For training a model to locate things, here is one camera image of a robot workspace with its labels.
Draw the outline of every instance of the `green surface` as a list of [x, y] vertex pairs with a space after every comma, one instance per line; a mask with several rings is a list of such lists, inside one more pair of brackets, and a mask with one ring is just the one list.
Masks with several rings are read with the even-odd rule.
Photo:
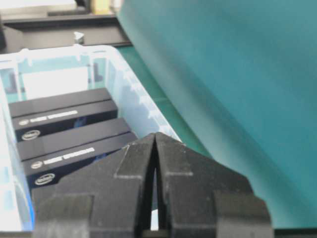
[[317, 227], [317, 1], [125, 1], [119, 21], [213, 158], [275, 228]]
[[151, 72], [148, 70], [143, 60], [134, 47], [118, 48], [122, 56], [128, 62], [138, 79], [141, 81], [153, 101], [163, 113], [169, 124], [175, 130], [179, 138], [191, 149], [210, 156], [208, 151], [177, 112], [173, 104], [164, 94]]

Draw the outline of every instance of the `clear plastic bin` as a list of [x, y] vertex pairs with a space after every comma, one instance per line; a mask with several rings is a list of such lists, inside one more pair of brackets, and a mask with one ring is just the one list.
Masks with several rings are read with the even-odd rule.
[[121, 54], [110, 46], [23, 49], [0, 56], [0, 230], [30, 230], [33, 212], [7, 103], [106, 87], [138, 137], [179, 140]]

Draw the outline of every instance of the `black box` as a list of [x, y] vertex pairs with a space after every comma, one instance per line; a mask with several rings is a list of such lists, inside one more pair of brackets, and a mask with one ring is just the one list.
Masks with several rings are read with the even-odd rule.
[[111, 100], [106, 88], [91, 89], [75, 93], [61, 94], [51, 97], [32, 99], [10, 103], [9, 110], [12, 118], [44, 113], [57, 109], [69, 108], [87, 103]]
[[103, 159], [136, 139], [130, 132], [24, 161], [29, 188], [58, 183], [61, 177]]
[[117, 106], [109, 100], [13, 118], [12, 124], [17, 141], [22, 141], [114, 119], [117, 114]]
[[124, 119], [112, 119], [45, 135], [34, 140], [18, 142], [17, 149], [21, 161], [25, 161], [60, 150], [125, 134], [130, 131], [131, 128]]

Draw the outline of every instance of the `plastic container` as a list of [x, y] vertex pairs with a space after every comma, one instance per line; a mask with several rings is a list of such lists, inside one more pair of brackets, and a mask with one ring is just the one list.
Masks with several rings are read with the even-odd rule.
[[138, 137], [163, 132], [179, 140], [134, 72], [110, 46], [33, 50], [0, 56], [0, 230], [32, 229], [33, 213], [7, 103], [106, 87]]

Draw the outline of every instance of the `table surface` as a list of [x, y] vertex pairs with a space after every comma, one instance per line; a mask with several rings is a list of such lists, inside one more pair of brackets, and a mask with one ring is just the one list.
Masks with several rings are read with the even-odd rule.
[[190, 129], [182, 116], [177, 112], [171, 101], [160, 88], [151, 72], [137, 53], [134, 47], [119, 47], [118, 50], [128, 62], [139, 78], [148, 94], [163, 113], [168, 123], [175, 130], [179, 138], [191, 149], [210, 157], [210, 154], [200, 140]]

